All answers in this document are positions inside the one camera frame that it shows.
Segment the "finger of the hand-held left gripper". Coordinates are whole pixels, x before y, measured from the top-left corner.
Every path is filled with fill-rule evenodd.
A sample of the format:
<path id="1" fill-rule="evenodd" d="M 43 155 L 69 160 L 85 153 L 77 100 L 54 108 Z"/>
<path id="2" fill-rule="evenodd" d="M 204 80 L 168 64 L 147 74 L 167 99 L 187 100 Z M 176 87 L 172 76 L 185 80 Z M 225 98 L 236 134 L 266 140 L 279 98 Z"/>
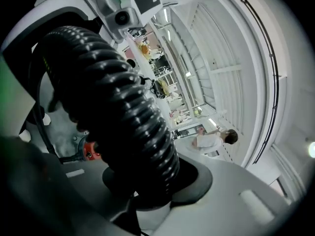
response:
<path id="1" fill-rule="evenodd" d="M 48 113 L 48 105 L 53 96 L 53 88 L 49 79 L 42 79 L 39 91 L 40 114 L 48 137 L 53 131 L 52 119 Z M 35 142 L 36 139 L 43 142 L 36 126 L 32 111 L 29 112 L 19 133 L 19 138 L 23 142 Z"/>

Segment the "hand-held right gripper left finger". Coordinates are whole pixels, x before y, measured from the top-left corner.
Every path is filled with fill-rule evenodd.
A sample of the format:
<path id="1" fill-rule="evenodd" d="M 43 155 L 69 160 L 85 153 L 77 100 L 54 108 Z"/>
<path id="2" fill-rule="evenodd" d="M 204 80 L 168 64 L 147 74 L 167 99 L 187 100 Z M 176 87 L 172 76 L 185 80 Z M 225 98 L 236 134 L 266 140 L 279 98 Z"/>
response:
<path id="1" fill-rule="evenodd" d="M 19 138 L 1 140 L 4 236 L 136 236 L 127 200 L 102 181 L 100 160 L 61 164 Z"/>

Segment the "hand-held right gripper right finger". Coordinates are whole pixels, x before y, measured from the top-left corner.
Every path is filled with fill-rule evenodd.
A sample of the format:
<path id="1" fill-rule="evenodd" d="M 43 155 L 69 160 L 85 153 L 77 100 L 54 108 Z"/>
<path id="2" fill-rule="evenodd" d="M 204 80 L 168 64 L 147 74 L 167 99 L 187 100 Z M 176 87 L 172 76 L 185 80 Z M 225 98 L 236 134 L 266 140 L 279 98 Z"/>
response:
<path id="1" fill-rule="evenodd" d="M 144 197 L 131 170 L 101 160 L 64 164 L 80 204 L 94 208 L 113 236 L 264 236 L 282 225 L 285 199 L 247 170 L 224 161 L 180 156 L 175 190 Z"/>

